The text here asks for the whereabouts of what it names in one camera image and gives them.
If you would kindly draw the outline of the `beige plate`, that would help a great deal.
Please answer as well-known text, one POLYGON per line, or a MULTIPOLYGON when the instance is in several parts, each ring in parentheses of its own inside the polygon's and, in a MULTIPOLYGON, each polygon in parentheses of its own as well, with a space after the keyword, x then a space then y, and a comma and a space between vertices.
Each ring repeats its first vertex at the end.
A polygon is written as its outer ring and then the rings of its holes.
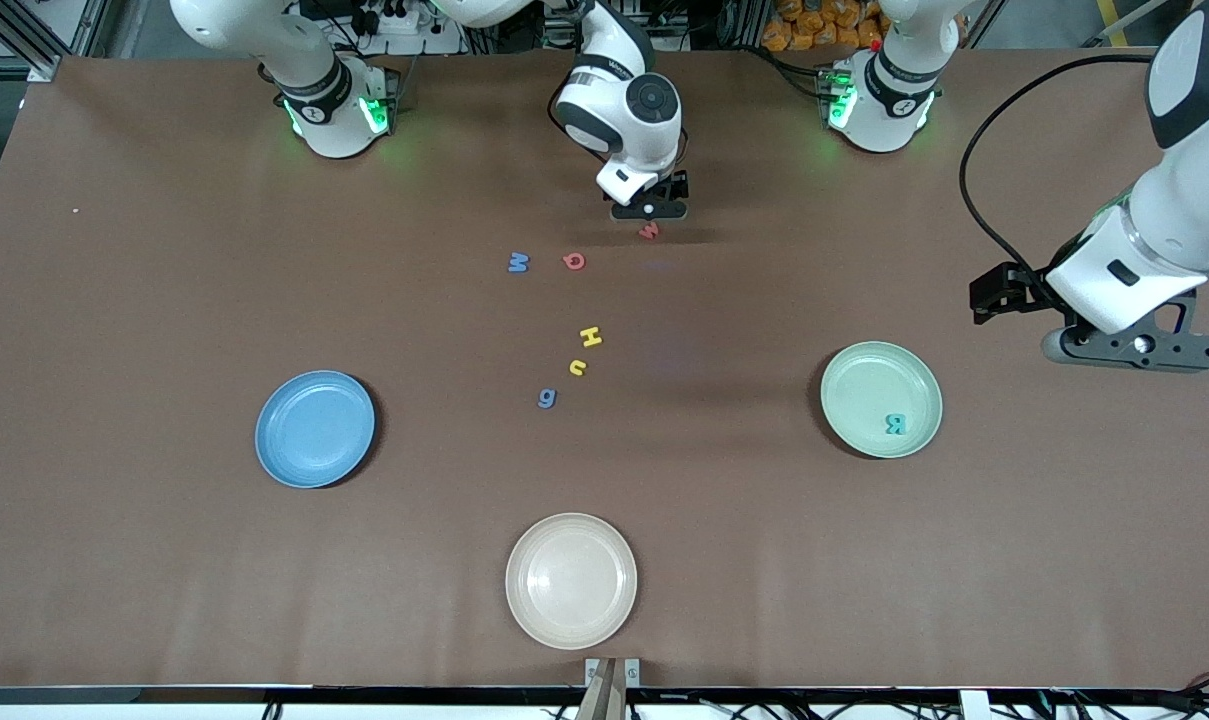
POLYGON ((553 650, 608 641, 640 596, 640 565, 608 521, 560 512, 536 521, 514 542, 505 598, 517 626, 553 650))

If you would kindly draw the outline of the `white power strip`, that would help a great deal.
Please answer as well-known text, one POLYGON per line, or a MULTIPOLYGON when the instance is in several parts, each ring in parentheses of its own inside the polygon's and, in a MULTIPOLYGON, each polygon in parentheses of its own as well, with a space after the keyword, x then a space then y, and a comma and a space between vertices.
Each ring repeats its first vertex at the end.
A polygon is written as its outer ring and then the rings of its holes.
POLYGON ((430 0, 349 0, 347 27, 371 56, 461 56, 470 41, 430 0))

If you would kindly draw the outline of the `blue plate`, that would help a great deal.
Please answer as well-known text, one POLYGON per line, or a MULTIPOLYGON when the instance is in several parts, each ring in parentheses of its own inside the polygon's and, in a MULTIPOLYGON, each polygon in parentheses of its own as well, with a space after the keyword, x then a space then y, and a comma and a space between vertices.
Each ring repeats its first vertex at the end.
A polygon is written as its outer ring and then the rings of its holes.
POLYGON ((377 436, 365 384, 335 370, 296 374, 271 393, 255 425, 258 464, 294 489, 339 484, 361 465, 377 436))

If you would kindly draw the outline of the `metal bracket with wooden strip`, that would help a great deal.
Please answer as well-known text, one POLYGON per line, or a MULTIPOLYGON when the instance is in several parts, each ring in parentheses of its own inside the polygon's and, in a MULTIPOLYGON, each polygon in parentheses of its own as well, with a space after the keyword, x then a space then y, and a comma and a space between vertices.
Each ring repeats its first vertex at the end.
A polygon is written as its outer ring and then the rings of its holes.
POLYGON ((635 720, 630 692, 641 687, 641 660, 586 660, 586 687, 573 720, 635 720))

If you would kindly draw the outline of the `green plate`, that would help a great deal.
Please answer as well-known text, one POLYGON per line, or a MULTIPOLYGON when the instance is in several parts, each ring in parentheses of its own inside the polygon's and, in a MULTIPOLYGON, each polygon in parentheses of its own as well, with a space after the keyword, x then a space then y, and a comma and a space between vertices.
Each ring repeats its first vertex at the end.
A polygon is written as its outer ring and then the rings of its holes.
POLYGON ((943 419, 941 384, 914 352, 883 341, 848 346, 825 366, 818 387, 825 420, 860 454, 899 459, 927 447, 943 419), (886 416, 907 416, 906 436, 889 436, 886 416))

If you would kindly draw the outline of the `orange packets pile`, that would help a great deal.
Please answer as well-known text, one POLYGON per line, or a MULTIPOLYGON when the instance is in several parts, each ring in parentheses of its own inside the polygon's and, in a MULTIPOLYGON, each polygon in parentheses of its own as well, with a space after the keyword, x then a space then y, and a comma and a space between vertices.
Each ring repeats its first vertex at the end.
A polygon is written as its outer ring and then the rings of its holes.
POLYGON ((878 50, 892 27, 879 0, 773 0, 760 46, 773 53, 829 45, 878 50))

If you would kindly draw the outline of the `aluminium frame profile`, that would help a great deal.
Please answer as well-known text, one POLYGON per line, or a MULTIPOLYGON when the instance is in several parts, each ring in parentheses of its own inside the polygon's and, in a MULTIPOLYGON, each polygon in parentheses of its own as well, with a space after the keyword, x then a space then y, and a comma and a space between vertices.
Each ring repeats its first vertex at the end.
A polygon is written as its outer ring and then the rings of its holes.
POLYGON ((48 82, 73 50, 22 0, 0 0, 0 81, 48 82))

